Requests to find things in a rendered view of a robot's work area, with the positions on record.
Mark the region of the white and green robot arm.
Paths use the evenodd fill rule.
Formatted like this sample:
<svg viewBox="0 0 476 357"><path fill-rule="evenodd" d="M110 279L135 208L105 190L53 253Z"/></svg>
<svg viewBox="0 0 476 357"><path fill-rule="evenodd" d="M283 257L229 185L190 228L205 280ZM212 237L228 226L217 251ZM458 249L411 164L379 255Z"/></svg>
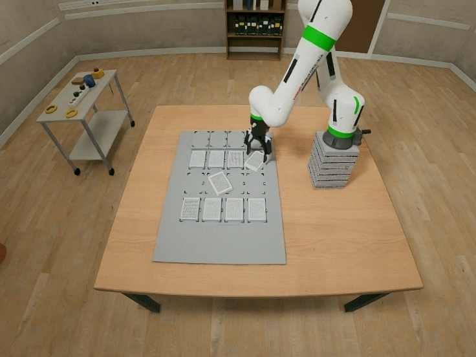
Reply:
<svg viewBox="0 0 476 357"><path fill-rule="evenodd" d="M331 110L324 143L337 150L360 146L362 135L371 133L357 127L365 100L343 83L334 47L351 20L351 1L299 0L298 10L305 31L276 92L265 86L251 91L250 124L257 129L267 127L267 132L270 127L284 126L316 71L318 96Z"/></svg>

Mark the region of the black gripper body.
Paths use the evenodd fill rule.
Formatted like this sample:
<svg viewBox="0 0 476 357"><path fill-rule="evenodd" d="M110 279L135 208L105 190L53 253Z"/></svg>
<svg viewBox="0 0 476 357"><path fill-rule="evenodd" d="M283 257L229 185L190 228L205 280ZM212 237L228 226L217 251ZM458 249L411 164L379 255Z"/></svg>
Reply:
<svg viewBox="0 0 476 357"><path fill-rule="evenodd" d="M267 127L266 127L266 128L267 128ZM260 137L261 137L261 140L263 141L263 140L265 139L265 136L266 136L266 128L264 128L264 129L257 129L257 128L252 127L251 134L252 134L252 136L254 136L254 134L255 134L255 135L262 135L262 136L260 136ZM256 136L254 139L255 139L255 140L258 140L258 136ZM259 140L258 140L258 141L259 141Z"/></svg>

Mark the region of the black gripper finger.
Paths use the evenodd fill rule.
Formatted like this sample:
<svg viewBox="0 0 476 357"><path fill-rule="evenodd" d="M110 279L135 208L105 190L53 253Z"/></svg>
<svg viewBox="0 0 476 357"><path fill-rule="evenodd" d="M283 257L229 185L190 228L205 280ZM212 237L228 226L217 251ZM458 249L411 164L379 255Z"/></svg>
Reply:
<svg viewBox="0 0 476 357"><path fill-rule="evenodd" d="M251 133L252 130L250 129L247 129L246 130L246 137L244 139L244 144L246 144L246 147L247 147L247 155L249 155L251 153L251 142L254 140L254 138L256 137L255 135L251 138L250 141L248 141L249 137L250 137L250 133Z"/></svg>
<svg viewBox="0 0 476 357"><path fill-rule="evenodd" d="M266 139L266 142L265 142L265 139ZM263 163L265 163L267 161L267 156L271 154L272 152L272 146L271 146L271 137L267 137L265 136L265 139L262 141L261 140L261 137L259 136L258 137L258 140L260 142L260 144L262 145L262 148L263 148L263 151L264 151L264 159L263 159Z"/></svg>

